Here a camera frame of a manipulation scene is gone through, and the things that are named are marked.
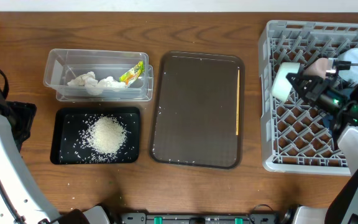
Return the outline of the mint green bowl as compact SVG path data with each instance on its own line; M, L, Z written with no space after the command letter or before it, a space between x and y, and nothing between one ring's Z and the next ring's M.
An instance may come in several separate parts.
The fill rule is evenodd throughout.
M292 89L291 83L287 80L287 75L289 73L298 73L300 65L300 63L295 62L284 62L281 64L271 89L273 97L282 102L287 101Z

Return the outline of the pink plastic cup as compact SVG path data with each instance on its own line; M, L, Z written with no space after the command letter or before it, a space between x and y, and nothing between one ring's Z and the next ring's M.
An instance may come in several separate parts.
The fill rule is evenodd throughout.
M303 75L317 76L322 79L332 76L336 72L334 61L333 58L319 58L305 69Z

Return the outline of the light blue small bowl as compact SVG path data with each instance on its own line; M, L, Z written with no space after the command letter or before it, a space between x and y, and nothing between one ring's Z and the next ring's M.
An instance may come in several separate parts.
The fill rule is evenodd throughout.
M358 64L358 48L349 49L337 57L339 61ZM339 71L339 77L348 82L350 86L358 84L358 66L351 66L348 70Z

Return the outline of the wooden chopstick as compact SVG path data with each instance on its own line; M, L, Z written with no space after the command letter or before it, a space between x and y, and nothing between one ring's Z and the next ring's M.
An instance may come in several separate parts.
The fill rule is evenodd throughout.
M239 104L240 104L240 70L237 70L237 89L236 89L236 136L239 135Z

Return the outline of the green yellow snack wrapper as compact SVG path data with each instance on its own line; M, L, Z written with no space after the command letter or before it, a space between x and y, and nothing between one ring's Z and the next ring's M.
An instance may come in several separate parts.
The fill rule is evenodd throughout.
M140 61L126 73L121 75L119 77L119 81L125 83L126 87L129 87L138 79L138 77L144 72L144 70L144 62Z

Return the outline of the white tissue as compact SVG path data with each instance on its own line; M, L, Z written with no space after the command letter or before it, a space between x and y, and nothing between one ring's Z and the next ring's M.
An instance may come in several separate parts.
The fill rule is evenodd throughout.
M119 82L113 77L97 80L94 72L80 75L67 83L68 86L83 86L90 95L100 95L107 88L125 88L124 82Z

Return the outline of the dark blue plate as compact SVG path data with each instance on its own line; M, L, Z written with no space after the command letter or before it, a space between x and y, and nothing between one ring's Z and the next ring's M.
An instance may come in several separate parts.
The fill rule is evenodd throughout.
M341 97L333 99L340 106L323 118L323 125L329 129L333 139L337 139L344 128L350 124L358 126L358 90L356 88L346 88L339 91Z

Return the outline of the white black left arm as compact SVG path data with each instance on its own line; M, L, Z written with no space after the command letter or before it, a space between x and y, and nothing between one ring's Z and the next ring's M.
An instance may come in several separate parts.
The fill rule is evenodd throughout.
M0 223L113 223L100 205L62 215L49 202L20 154L23 142L30 137L37 107L7 101L8 93L6 82L0 87Z

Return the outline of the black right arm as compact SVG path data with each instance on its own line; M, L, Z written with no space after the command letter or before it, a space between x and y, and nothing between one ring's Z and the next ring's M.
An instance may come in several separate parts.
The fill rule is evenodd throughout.
M350 96L345 96L319 76L289 73L286 78L307 103L332 115L333 139L351 172L351 178L327 209L300 206L292 222L358 223L358 84Z

